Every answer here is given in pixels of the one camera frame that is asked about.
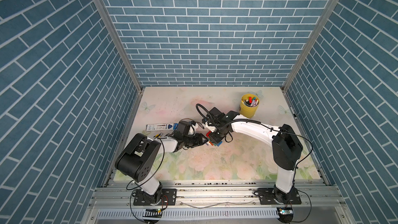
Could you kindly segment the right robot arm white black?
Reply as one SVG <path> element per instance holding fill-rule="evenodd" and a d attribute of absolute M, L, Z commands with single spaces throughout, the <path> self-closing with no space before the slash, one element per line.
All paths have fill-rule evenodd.
<path fill-rule="evenodd" d="M 276 127 L 250 119 L 235 119 L 225 125 L 208 128 L 208 138 L 214 144 L 221 142 L 229 133 L 236 132 L 269 145 L 278 166 L 275 188 L 283 194 L 291 192 L 303 145 L 289 125 Z"/>

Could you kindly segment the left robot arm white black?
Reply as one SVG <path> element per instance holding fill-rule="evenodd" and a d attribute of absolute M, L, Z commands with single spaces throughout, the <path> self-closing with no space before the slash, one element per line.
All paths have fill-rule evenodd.
<path fill-rule="evenodd" d="M 159 154 L 173 153 L 181 149 L 205 145 L 208 138 L 202 133 L 194 135 L 169 135 L 164 138 L 149 138 L 136 134 L 115 161 L 115 167 L 139 185 L 141 191 L 156 197 L 162 190 L 161 183 L 151 173 Z"/>

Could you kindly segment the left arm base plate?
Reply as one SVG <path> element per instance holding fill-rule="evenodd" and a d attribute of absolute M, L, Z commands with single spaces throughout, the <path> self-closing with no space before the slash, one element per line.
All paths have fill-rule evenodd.
<path fill-rule="evenodd" d="M 134 206 L 166 206 L 175 205 L 177 197 L 177 189 L 175 188 L 165 188 L 161 191 L 157 190 L 154 195 L 149 195 L 148 193 L 138 189 L 133 194 Z"/>

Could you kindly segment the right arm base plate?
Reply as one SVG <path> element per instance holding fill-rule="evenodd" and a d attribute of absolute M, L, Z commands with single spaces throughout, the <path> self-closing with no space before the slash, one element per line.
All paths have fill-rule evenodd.
<path fill-rule="evenodd" d="M 293 187 L 289 193 L 278 188 L 258 188 L 254 195 L 259 198 L 261 205 L 299 205 L 302 204 L 298 190 Z"/>

